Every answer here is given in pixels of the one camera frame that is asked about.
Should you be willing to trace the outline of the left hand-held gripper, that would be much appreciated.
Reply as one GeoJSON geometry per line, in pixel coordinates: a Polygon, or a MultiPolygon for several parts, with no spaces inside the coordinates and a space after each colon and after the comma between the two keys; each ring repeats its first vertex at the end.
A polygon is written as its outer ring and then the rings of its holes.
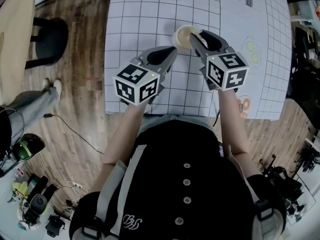
{"type": "Polygon", "coordinates": [[[113,77],[115,94],[126,104],[151,104],[165,89],[163,82],[176,56],[174,46],[146,49],[113,77]]]}

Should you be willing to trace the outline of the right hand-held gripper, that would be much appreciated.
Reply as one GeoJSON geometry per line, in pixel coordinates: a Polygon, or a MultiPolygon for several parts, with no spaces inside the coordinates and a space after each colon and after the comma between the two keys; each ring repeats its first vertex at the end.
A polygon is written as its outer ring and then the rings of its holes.
{"type": "Polygon", "coordinates": [[[213,32],[203,29],[199,35],[206,41],[206,46],[193,33],[190,34],[190,43],[204,64],[200,72],[208,89],[227,91],[243,86],[249,72],[244,56],[213,32]]]}

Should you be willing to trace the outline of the cream ceramic mug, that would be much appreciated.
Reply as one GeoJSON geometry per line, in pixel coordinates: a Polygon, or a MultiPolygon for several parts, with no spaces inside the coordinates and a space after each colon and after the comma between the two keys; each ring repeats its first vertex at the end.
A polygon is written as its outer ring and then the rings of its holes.
{"type": "Polygon", "coordinates": [[[200,32],[200,29],[197,29],[192,25],[183,25],[179,27],[172,35],[173,46],[182,51],[191,50],[193,47],[190,42],[190,34],[194,34],[201,39],[200,32]]]}

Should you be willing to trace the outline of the person's right forearm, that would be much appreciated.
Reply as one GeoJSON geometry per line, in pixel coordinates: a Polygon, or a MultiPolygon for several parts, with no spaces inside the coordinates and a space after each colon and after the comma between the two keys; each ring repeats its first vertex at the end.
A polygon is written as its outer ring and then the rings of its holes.
{"type": "Polygon", "coordinates": [[[234,156],[248,155],[249,141],[234,90],[219,90],[218,101],[223,150],[227,153],[230,147],[234,156]]]}

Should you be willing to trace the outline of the person's left forearm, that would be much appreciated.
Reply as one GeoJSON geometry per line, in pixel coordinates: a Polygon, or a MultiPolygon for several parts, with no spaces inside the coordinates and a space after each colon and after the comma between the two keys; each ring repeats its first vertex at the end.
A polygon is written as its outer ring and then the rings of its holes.
{"type": "Polygon", "coordinates": [[[128,162],[142,124],[147,104],[147,102],[138,106],[130,104],[126,108],[104,152],[102,158],[102,166],[104,168],[113,168],[117,161],[122,161],[123,163],[128,162]]]}

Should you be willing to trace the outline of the white grid tablecloth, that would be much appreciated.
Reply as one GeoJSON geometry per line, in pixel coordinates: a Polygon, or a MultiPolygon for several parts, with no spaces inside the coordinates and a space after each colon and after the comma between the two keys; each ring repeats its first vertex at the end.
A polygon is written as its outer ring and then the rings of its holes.
{"type": "Polygon", "coordinates": [[[108,114],[126,109],[113,77],[142,51],[171,46],[184,25],[221,36],[248,62],[248,77],[236,94],[242,118],[280,118],[292,53],[287,0],[110,0],[104,56],[108,114]]]}

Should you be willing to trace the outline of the person's grey trousers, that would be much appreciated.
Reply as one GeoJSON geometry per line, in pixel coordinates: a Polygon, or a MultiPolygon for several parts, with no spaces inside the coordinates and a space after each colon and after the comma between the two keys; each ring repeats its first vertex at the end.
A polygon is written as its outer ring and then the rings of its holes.
{"type": "Polygon", "coordinates": [[[138,131],[138,135],[142,134],[143,132],[145,132],[146,130],[152,127],[167,123],[169,121],[174,121],[174,120],[199,125],[214,132],[214,128],[211,125],[211,122],[208,117],[189,116],[189,115],[169,115],[169,114],[164,114],[164,115],[146,114],[143,116],[142,123],[138,131]]]}

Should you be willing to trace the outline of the round wooden table black base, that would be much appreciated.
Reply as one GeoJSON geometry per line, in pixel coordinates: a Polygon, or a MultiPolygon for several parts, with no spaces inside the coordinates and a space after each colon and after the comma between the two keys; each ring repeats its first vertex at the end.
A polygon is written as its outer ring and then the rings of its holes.
{"type": "Polygon", "coordinates": [[[26,69],[53,65],[66,50],[66,22],[34,13],[35,0],[5,0],[0,7],[0,106],[20,93],[26,69]]]}

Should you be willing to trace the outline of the person's black buttoned jacket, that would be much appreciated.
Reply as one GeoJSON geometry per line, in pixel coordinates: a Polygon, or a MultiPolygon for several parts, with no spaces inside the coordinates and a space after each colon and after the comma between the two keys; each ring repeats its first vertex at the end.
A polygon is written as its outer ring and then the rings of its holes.
{"type": "Polygon", "coordinates": [[[202,125],[146,129],[114,176],[80,200],[70,240],[278,240],[286,226],[280,193],[261,174],[245,177],[202,125]]]}

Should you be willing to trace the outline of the black and green helmet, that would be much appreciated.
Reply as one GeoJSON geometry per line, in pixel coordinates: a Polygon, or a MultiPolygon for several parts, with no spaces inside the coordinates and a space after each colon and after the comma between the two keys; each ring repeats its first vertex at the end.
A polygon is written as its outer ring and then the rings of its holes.
{"type": "Polygon", "coordinates": [[[42,151],[45,146],[46,144],[41,137],[33,133],[26,133],[13,146],[12,154],[17,161],[24,161],[42,151]]]}

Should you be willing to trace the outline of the white desk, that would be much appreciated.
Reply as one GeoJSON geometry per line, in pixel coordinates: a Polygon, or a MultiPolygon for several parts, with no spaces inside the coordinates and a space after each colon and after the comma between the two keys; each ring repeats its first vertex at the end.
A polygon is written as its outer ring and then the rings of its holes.
{"type": "Polygon", "coordinates": [[[59,235],[55,238],[50,237],[45,229],[49,223],[49,216],[54,214],[54,207],[62,208],[62,195],[65,193],[64,189],[57,190],[49,201],[47,211],[40,217],[40,226],[38,229],[24,230],[19,227],[17,217],[19,202],[8,203],[8,201],[12,197],[12,185],[17,178],[18,169],[22,166],[22,163],[17,165],[4,177],[0,178],[0,236],[4,240],[68,240],[70,223],[66,219],[63,219],[65,229],[61,229],[59,235]]]}

